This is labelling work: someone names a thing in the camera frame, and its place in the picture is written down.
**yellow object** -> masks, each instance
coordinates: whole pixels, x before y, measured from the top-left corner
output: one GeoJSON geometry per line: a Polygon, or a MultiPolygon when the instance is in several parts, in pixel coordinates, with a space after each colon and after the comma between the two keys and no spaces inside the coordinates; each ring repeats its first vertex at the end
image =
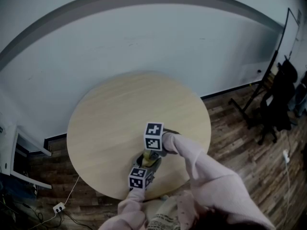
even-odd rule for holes
{"type": "Polygon", "coordinates": [[[142,167],[143,167],[143,168],[144,168],[144,167],[151,167],[151,166],[154,164],[154,162],[156,162],[156,160],[150,160],[150,159],[149,159],[150,150],[145,150],[145,151],[143,152],[143,156],[144,156],[144,158],[143,158],[143,160],[142,160],[142,167]]]}

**wall baseboard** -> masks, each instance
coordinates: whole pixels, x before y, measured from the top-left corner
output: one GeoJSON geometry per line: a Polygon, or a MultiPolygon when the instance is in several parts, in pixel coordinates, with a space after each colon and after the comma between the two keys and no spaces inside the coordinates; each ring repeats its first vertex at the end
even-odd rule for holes
{"type": "Polygon", "coordinates": [[[241,86],[238,86],[238,87],[234,87],[234,88],[231,88],[231,89],[228,89],[228,90],[220,91],[220,92],[213,93],[213,94],[208,94],[208,95],[202,96],[201,99],[205,100],[205,99],[208,99],[208,98],[211,98],[211,97],[215,97],[217,95],[221,95],[221,94],[225,94],[225,93],[228,93],[228,92],[231,92],[231,91],[243,89],[243,88],[250,86],[250,85],[259,84],[260,82],[261,81],[247,83],[247,84],[244,84],[244,85],[241,85],[241,86]]]}
{"type": "Polygon", "coordinates": [[[67,134],[62,134],[62,135],[59,135],[59,136],[47,138],[47,139],[44,140],[44,148],[48,150],[48,143],[50,141],[58,140],[58,139],[66,138],[66,137],[67,137],[67,134]]]}
{"type": "MultiPolygon", "coordinates": [[[[224,93],[227,93],[227,92],[235,91],[235,90],[242,89],[242,88],[245,88],[247,86],[254,85],[254,84],[259,84],[259,83],[260,83],[260,81],[244,84],[244,85],[241,85],[241,86],[229,89],[229,90],[224,90],[224,91],[221,91],[221,92],[217,92],[217,93],[214,93],[214,94],[209,94],[209,95],[203,96],[203,97],[201,97],[201,99],[205,100],[205,99],[208,99],[210,97],[214,97],[214,96],[217,96],[217,95],[220,95],[220,94],[224,94],[224,93]]],[[[66,137],[67,137],[67,134],[62,134],[62,135],[59,135],[59,136],[54,136],[54,137],[47,138],[44,141],[44,148],[48,150],[48,143],[50,141],[61,139],[61,138],[66,138],[66,137]]]]}

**black office chair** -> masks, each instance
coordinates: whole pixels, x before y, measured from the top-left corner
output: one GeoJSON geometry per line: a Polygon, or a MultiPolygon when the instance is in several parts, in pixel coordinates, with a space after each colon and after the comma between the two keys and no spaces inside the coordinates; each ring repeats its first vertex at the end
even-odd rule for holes
{"type": "Polygon", "coordinates": [[[249,129],[259,124],[264,126],[261,140],[258,142],[259,145],[262,145],[266,134],[269,132],[274,136],[273,142],[277,142],[273,127],[276,127],[278,131],[291,129],[287,111],[288,103],[295,93],[293,83],[296,80],[296,69],[286,59],[282,66],[279,65],[279,71],[274,78],[273,85],[262,98],[260,108],[254,111],[254,115],[260,113],[261,118],[253,118],[248,121],[249,129]]]}

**white cable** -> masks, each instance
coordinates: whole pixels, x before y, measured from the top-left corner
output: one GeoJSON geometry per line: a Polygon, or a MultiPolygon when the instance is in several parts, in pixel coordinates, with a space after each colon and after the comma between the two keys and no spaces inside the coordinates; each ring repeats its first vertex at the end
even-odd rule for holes
{"type": "Polygon", "coordinates": [[[288,203],[287,203],[286,216],[285,216],[284,221],[283,221],[283,226],[284,226],[286,219],[287,219],[288,210],[289,210],[289,201],[290,201],[290,178],[289,178],[287,161],[285,160],[284,162],[285,162],[285,165],[286,165],[287,178],[288,178],[288,203]]]}
{"type": "MultiPolygon", "coordinates": [[[[77,182],[78,182],[79,178],[80,178],[80,176],[78,177],[78,179],[77,179],[77,181],[76,181],[75,185],[73,186],[73,188],[72,188],[72,190],[71,190],[71,193],[73,192],[73,189],[75,188],[75,186],[76,186],[76,184],[77,184],[77,182]]],[[[64,205],[67,203],[67,200],[69,199],[69,197],[70,197],[71,193],[68,195],[68,198],[66,199],[66,201],[65,201],[64,205]]]]}
{"type": "Polygon", "coordinates": [[[36,228],[37,226],[39,226],[39,225],[41,225],[41,224],[44,224],[45,222],[50,221],[50,220],[52,220],[53,218],[51,218],[51,219],[49,219],[49,220],[45,220],[44,222],[39,223],[39,224],[37,224],[36,226],[34,226],[34,227],[32,227],[32,228],[36,228]]]}

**chair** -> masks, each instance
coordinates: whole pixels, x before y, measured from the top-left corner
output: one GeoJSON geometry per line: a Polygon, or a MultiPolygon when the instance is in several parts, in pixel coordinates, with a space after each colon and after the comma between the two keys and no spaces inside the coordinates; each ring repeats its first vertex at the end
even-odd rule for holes
{"type": "Polygon", "coordinates": [[[274,78],[273,85],[262,98],[260,108],[254,111],[254,116],[260,113],[261,118],[253,118],[248,121],[248,129],[259,124],[264,126],[261,140],[258,142],[259,145],[262,145],[266,134],[269,132],[274,137],[273,142],[277,142],[274,127],[278,131],[291,129],[291,122],[287,111],[288,103],[295,93],[293,83],[296,80],[296,69],[286,59],[282,66],[279,65],[279,71],[274,78]]]}
{"type": "Polygon", "coordinates": [[[307,71],[301,79],[301,83],[295,90],[294,97],[288,104],[289,110],[294,111],[296,117],[301,117],[307,103],[307,71]]]}

